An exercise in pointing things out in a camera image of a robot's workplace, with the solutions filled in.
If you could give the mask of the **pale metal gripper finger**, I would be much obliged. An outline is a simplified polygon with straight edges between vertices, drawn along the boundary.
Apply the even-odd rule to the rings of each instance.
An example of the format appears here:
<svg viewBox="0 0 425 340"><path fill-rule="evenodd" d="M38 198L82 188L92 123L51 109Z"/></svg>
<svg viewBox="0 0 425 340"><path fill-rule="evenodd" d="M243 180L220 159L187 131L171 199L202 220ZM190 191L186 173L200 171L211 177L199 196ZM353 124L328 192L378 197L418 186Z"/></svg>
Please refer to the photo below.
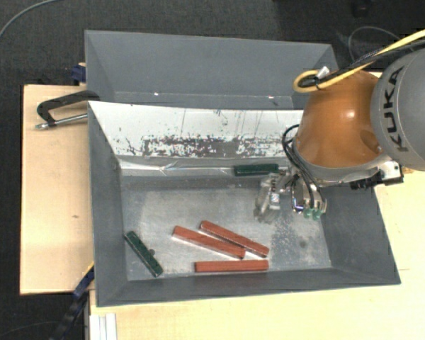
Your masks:
<svg viewBox="0 0 425 340"><path fill-rule="evenodd" d="M260 215L260 221L266 224L271 224L277 220L281 211L281 197L277 193L270 193L270 206L265 215Z"/></svg>
<svg viewBox="0 0 425 340"><path fill-rule="evenodd" d="M255 200L256 215L265 215L270 206L270 188L261 187Z"/></svg>

